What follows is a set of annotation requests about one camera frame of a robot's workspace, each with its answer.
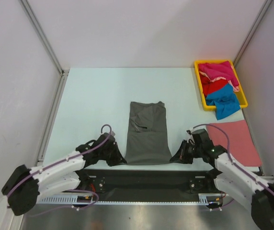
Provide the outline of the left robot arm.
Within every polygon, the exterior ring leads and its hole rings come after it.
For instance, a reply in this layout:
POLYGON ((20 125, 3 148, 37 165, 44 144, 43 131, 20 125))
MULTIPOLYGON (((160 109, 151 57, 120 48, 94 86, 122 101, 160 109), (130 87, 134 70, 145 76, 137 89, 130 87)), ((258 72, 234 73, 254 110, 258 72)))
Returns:
POLYGON ((90 178, 84 168, 106 161, 108 166, 126 164, 113 136, 103 133, 75 148, 66 158, 47 166, 18 166, 1 192, 15 216, 26 214, 38 201, 68 190, 85 191, 90 178))

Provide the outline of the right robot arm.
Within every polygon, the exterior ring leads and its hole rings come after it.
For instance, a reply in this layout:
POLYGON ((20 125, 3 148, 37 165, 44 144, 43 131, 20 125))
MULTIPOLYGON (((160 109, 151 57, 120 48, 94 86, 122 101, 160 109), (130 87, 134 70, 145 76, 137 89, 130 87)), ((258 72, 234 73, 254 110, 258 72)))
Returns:
POLYGON ((191 164, 201 158, 210 164, 212 176, 205 179, 209 192, 220 190, 230 195, 250 213, 261 230, 274 230, 274 182, 256 175, 221 145, 214 145, 205 129, 188 130, 189 138, 183 140, 170 162, 191 164))

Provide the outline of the dark grey t-shirt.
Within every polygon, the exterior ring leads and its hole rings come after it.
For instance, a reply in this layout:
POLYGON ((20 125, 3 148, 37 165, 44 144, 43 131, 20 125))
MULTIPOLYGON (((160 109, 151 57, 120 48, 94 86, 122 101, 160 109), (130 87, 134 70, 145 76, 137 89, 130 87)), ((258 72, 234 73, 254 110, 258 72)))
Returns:
POLYGON ((167 164, 168 146, 166 108, 158 103, 130 103, 125 159, 129 165, 167 164))

